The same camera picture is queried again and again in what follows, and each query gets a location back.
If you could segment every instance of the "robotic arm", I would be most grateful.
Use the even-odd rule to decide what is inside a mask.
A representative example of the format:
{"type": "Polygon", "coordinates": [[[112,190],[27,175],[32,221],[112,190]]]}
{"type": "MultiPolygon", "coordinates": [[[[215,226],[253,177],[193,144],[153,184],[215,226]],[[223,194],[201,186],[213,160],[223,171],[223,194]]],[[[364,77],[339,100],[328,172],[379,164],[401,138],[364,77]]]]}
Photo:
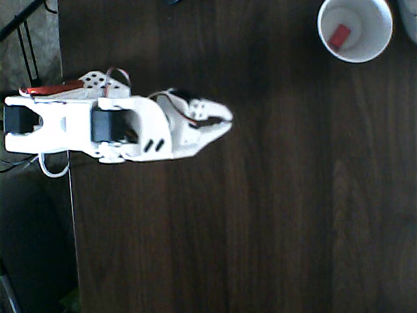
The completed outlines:
{"type": "Polygon", "coordinates": [[[6,150],[38,154],[41,167],[45,154],[68,150],[108,164],[169,160],[192,157],[231,129],[224,105],[184,91],[132,96],[109,72],[79,80],[54,95],[40,87],[6,98],[6,150]]]}

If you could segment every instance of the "red block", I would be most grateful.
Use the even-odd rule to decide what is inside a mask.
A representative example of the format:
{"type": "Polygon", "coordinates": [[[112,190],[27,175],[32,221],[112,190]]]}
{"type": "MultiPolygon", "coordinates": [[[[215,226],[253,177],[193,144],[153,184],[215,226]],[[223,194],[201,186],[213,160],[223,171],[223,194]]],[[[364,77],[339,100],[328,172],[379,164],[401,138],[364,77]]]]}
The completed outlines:
{"type": "Polygon", "coordinates": [[[351,30],[344,26],[343,24],[339,24],[338,28],[332,35],[332,38],[328,42],[329,45],[333,46],[335,49],[340,49],[341,45],[346,41],[347,37],[351,33],[351,30]]]}

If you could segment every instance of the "ventilation slot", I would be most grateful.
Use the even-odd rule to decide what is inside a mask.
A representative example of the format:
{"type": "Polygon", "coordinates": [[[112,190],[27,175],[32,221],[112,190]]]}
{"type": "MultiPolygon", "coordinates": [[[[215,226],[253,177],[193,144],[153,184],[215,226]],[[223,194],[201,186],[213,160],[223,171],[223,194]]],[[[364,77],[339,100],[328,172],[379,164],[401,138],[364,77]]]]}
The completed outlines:
{"type": "Polygon", "coordinates": [[[162,148],[162,146],[164,145],[164,140],[163,139],[161,139],[159,142],[158,142],[158,145],[156,146],[156,148],[155,148],[155,150],[156,150],[156,152],[158,152],[161,148],[162,148]]]}
{"type": "Polygon", "coordinates": [[[145,147],[145,152],[148,152],[149,149],[152,147],[152,145],[154,144],[154,141],[151,139],[148,141],[148,144],[145,147]]]}

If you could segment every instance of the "white cup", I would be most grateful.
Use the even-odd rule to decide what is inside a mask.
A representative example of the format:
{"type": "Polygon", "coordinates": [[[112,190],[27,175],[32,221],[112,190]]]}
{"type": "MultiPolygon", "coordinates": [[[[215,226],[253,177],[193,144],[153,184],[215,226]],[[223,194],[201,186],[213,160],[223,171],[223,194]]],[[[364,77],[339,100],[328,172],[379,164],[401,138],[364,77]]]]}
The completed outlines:
{"type": "Polygon", "coordinates": [[[327,50],[351,63],[367,62],[380,55],[390,42],[393,18],[385,0],[326,0],[317,28],[327,50]],[[337,49],[329,41],[340,25],[351,32],[337,49]]]}

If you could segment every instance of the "metal rod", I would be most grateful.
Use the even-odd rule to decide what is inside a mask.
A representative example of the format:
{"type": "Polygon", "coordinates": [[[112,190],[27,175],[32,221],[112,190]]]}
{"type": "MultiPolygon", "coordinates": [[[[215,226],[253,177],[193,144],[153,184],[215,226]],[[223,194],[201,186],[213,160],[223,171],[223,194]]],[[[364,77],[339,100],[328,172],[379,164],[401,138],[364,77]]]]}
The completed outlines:
{"type": "Polygon", "coordinates": [[[36,65],[35,53],[33,52],[32,39],[31,35],[29,34],[29,26],[27,25],[27,21],[24,21],[23,25],[25,26],[27,41],[29,42],[29,48],[31,49],[31,55],[33,60],[33,66],[35,67],[36,78],[39,78],[38,66],[36,65]]]}
{"type": "Polygon", "coordinates": [[[31,69],[29,68],[29,62],[27,61],[27,55],[26,55],[26,51],[25,51],[25,45],[24,45],[23,39],[22,39],[22,33],[20,32],[20,26],[18,26],[18,28],[16,28],[16,30],[18,31],[20,47],[22,48],[23,58],[25,59],[26,71],[27,71],[27,74],[29,75],[29,80],[31,81],[31,85],[32,85],[33,79],[32,79],[31,69]]]}
{"type": "Polygon", "coordinates": [[[37,10],[44,3],[44,0],[34,0],[23,11],[14,17],[14,19],[7,24],[0,31],[0,42],[3,42],[15,29],[19,27],[30,15],[37,10]]]}

